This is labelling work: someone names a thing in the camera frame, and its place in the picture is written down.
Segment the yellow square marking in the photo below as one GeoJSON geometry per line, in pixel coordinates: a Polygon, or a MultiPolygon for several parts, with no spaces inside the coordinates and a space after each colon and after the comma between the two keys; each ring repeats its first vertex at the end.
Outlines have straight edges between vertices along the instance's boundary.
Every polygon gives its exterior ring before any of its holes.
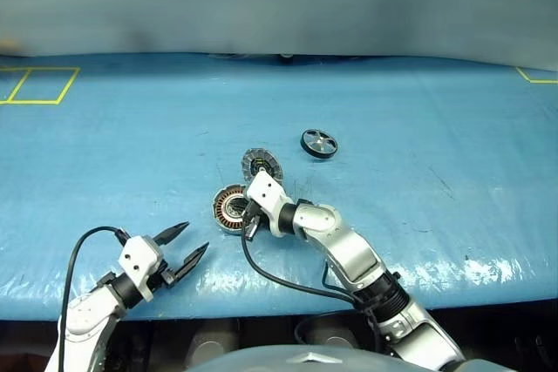
{"type": "Polygon", "coordinates": [[[9,97],[6,100],[0,101],[0,105],[58,105],[64,99],[64,96],[70,89],[74,80],[79,74],[81,69],[79,67],[0,67],[0,71],[25,71],[25,74],[21,77],[17,85],[12,89],[9,97]],[[21,89],[21,86],[25,83],[25,80],[29,77],[32,71],[73,71],[70,79],[65,84],[64,88],[58,95],[56,99],[17,99],[16,95],[21,89]]]}

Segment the wire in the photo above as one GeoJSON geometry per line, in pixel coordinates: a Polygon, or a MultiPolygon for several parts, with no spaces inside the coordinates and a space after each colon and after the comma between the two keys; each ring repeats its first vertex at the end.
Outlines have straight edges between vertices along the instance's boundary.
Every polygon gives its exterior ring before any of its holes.
{"type": "Polygon", "coordinates": [[[368,310],[369,312],[366,313],[366,319],[368,321],[368,326],[372,330],[372,334],[374,335],[374,351],[378,353],[384,352],[384,341],[382,340],[382,335],[380,334],[380,326],[378,325],[378,320],[372,310],[368,310]]]}
{"type": "Polygon", "coordinates": [[[286,281],[282,278],[278,278],[277,276],[274,276],[273,274],[270,274],[270,273],[266,272],[265,270],[263,270],[261,267],[259,267],[254,262],[254,259],[252,259],[252,256],[250,255],[250,251],[248,250],[248,245],[246,243],[246,223],[245,222],[242,222],[241,240],[242,240],[242,251],[244,252],[244,257],[246,257],[246,260],[248,261],[248,264],[258,274],[260,274],[264,278],[266,278],[270,281],[273,281],[275,283],[278,283],[279,285],[283,285],[284,287],[290,287],[291,289],[295,289],[297,291],[302,291],[302,292],[305,292],[307,294],[326,296],[328,298],[335,298],[335,299],[338,299],[338,300],[341,300],[341,301],[349,302],[351,305],[354,305],[355,300],[353,298],[347,296],[347,295],[339,294],[339,293],[336,293],[336,292],[324,291],[322,289],[315,289],[313,287],[305,287],[304,285],[298,285],[297,283],[289,282],[289,281],[286,281]]]}
{"type": "MultiPolygon", "coordinates": [[[[323,267],[323,275],[322,275],[322,285],[328,289],[332,289],[332,290],[336,290],[338,292],[341,292],[343,294],[348,294],[350,295],[357,304],[359,304],[360,306],[363,305],[363,301],[358,298],[356,295],[351,294],[349,291],[347,291],[346,289],[343,289],[342,287],[336,287],[335,285],[330,285],[329,283],[327,283],[325,280],[328,277],[328,264],[327,262],[325,263],[325,266],[323,267]]],[[[372,312],[371,309],[366,310],[366,312],[361,311],[361,313],[366,317],[367,322],[368,322],[368,326],[371,328],[372,333],[374,335],[374,345],[373,345],[373,350],[375,352],[379,352],[381,351],[381,349],[383,349],[383,341],[382,341],[382,335],[380,334],[380,327],[378,325],[378,320],[376,319],[376,316],[374,315],[374,313],[372,312]]]]}
{"type": "Polygon", "coordinates": [[[64,351],[65,351],[65,334],[66,334],[66,319],[68,315],[68,302],[70,300],[70,289],[71,289],[71,278],[73,276],[73,268],[76,264],[76,259],[78,258],[78,252],[84,241],[98,233],[99,231],[110,231],[117,234],[117,238],[121,233],[121,230],[115,227],[97,227],[89,230],[87,233],[82,235],[73,250],[71,251],[70,261],[68,261],[68,270],[66,271],[66,279],[64,284],[64,296],[62,297],[62,312],[60,314],[60,330],[59,343],[58,343],[58,372],[64,372],[64,351]]]}
{"type": "Polygon", "coordinates": [[[327,283],[325,280],[328,277],[328,269],[329,269],[329,267],[328,267],[328,263],[326,261],[325,265],[323,266],[323,274],[322,274],[322,285],[323,285],[323,287],[331,289],[332,291],[338,291],[341,294],[345,294],[345,295],[349,296],[353,300],[360,301],[356,296],[351,294],[348,290],[343,289],[342,287],[336,287],[335,285],[330,285],[329,283],[327,283]]]}
{"type": "Polygon", "coordinates": [[[310,317],[306,317],[304,320],[300,321],[298,324],[296,324],[295,326],[295,340],[298,344],[308,344],[301,336],[301,329],[306,328],[306,326],[314,321],[317,320],[318,318],[324,318],[324,317],[331,317],[333,315],[343,315],[343,314],[354,314],[356,313],[356,311],[354,309],[345,309],[345,310],[339,310],[339,311],[331,311],[329,313],[322,313],[322,314],[317,314],[317,315],[312,315],[310,317]]]}
{"type": "MultiPolygon", "coordinates": [[[[252,259],[252,256],[250,255],[250,251],[248,250],[248,244],[246,242],[246,222],[245,221],[242,222],[241,242],[242,242],[242,251],[244,252],[244,257],[246,257],[246,260],[248,261],[248,264],[258,274],[260,274],[264,278],[266,278],[270,281],[273,281],[275,283],[278,283],[279,285],[283,285],[284,287],[289,287],[289,288],[295,289],[297,291],[306,292],[307,294],[326,296],[328,298],[335,298],[335,299],[338,299],[338,300],[341,300],[341,301],[349,302],[353,306],[355,306],[357,304],[361,305],[363,303],[362,300],[360,300],[355,295],[351,294],[346,289],[342,289],[340,287],[336,287],[334,285],[330,285],[330,284],[325,282],[325,279],[326,279],[327,274],[328,274],[327,263],[325,264],[325,268],[323,270],[322,284],[323,284],[324,287],[326,287],[328,289],[331,289],[331,290],[335,290],[336,292],[328,292],[328,291],[324,291],[322,289],[315,289],[313,287],[305,287],[303,285],[298,285],[297,283],[289,282],[289,281],[286,281],[282,278],[278,278],[277,276],[274,276],[273,274],[270,274],[269,272],[266,272],[265,270],[263,270],[261,267],[259,267],[255,263],[254,259],[252,259]]],[[[346,310],[345,311],[333,311],[331,313],[324,313],[324,314],[320,314],[320,315],[314,315],[312,317],[309,317],[307,320],[311,321],[312,319],[318,318],[320,316],[328,316],[328,315],[335,315],[335,314],[341,314],[341,313],[346,314],[347,312],[348,311],[346,311],[346,310]]],[[[379,333],[379,326],[378,326],[378,321],[376,320],[376,316],[374,315],[374,313],[372,313],[371,309],[367,310],[367,312],[363,313],[363,314],[366,315],[366,317],[368,319],[368,325],[371,328],[372,333],[374,335],[373,350],[374,351],[379,351],[382,347],[382,339],[381,339],[381,335],[379,333]]],[[[295,328],[295,339],[298,342],[303,342],[303,339],[300,337],[299,330],[300,330],[300,328],[299,329],[295,328]]]]}

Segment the dark floor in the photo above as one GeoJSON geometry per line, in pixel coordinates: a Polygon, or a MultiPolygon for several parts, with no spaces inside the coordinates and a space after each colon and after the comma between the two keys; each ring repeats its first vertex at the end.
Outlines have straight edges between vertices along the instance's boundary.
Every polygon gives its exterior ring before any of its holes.
{"type": "MultiPolygon", "coordinates": [[[[525,372],[558,370],[557,300],[444,309],[433,311],[432,315],[467,358],[482,358],[525,372]]],[[[183,370],[188,365],[188,350],[194,337],[200,330],[207,331],[208,324],[209,333],[218,329],[221,334],[234,335],[230,344],[235,348],[294,344],[294,327],[301,319],[124,321],[109,343],[106,371],[183,370]]],[[[371,334],[360,315],[342,315],[337,325],[348,329],[360,348],[371,347],[371,334]]],[[[0,372],[44,370],[56,336],[56,325],[52,322],[0,321],[0,372]]]]}

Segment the metal disc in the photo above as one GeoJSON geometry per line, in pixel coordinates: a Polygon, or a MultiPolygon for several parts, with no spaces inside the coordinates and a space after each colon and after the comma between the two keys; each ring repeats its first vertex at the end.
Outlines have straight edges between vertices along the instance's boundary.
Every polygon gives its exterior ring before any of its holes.
{"type": "Polygon", "coordinates": [[[304,151],[319,159],[329,159],[337,152],[337,142],[327,132],[306,130],[300,138],[304,151]]]}
{"type": "Polygon", "coordinates": [[[242,174],[248,183],[260,172],[265,170],[269,176],[282,185],[282,168],[273,154],[265,148],[250,148],[242,157],[242,174]]]}
{"type": "Polygon", "coordinates": [[[213,198],[213,215],[217,224],[227,233],[240,234],[242,231],[242,212],[248,204],[244,187],[229,185],[213,198]]]}

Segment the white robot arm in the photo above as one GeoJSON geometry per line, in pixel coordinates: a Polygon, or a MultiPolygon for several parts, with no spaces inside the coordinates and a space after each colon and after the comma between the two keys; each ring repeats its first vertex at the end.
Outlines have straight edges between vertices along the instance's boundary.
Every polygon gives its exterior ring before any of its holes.
{"type": "Polygon", "coordinates": [[[259,209],[276,237],[286,233],[321,251],[356,307],[378,321],[384,342],[401,359],[430,370],[465,360],[442,327],[398,283],[368,241],[344,223],[332,206],[297,204],[265,171],[247,188],[246,223],[259,209]]]}
{"type": "Polygon", "coordinates": [[[195,249],[174,272],[163,259],[160,245],[177,237],[187,222],[170,227],[155,238],[126,234],[119,257],[124,273],[109,272],[89,293],[68,304],[65,330],[58,321],[58,342],[45,372],[96,372],[103,370],[105,347],[116,323],[140,301],[153,299],[153,292],[165,285],[172,287],[200,261],[208,243],[195,249]]]}

